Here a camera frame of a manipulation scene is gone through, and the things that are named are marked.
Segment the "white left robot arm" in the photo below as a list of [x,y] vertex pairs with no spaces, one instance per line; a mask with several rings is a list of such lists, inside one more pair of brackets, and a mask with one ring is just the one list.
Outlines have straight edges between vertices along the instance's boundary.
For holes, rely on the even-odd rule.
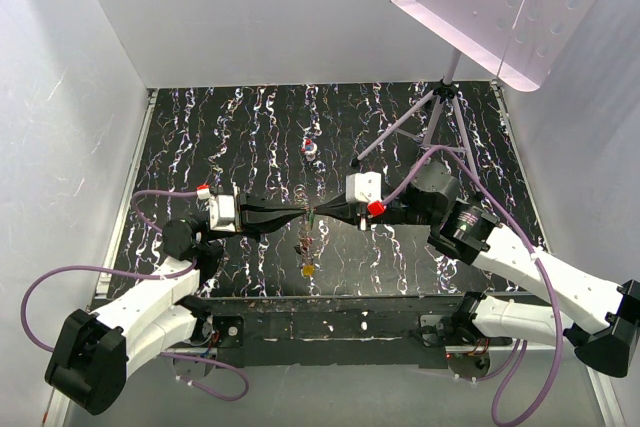
[[215,195],[207,212],[169,220],[161,229],[165,259],[152,274],[116,300],[65,319],[45,381],[88,413],[103,413],[128,378],[162,351],[211,339],[211,320],[181,302],[204,282],[202,267],[221,258],[220,240],[259,239],[307,211],[245,194]]

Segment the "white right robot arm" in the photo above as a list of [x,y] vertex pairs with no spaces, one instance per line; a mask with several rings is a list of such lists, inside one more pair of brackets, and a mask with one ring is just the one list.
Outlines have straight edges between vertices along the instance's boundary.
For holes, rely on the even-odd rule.
[[366,229],[373,224],[424,225],[428,243],[449,259],[510,280],[543,300],[516,305],[488,294],[468,293],[451,315],[454,336],[464,344],[511,337],[555,345],[569,341],[588,367],[623,378],[639,342],[639,283],[614,283],[585,273],[542,251],[478,203],[460,199],[460,182],[431,161],[399,195],[376,172],[355,173],[344,193],[315,213]]

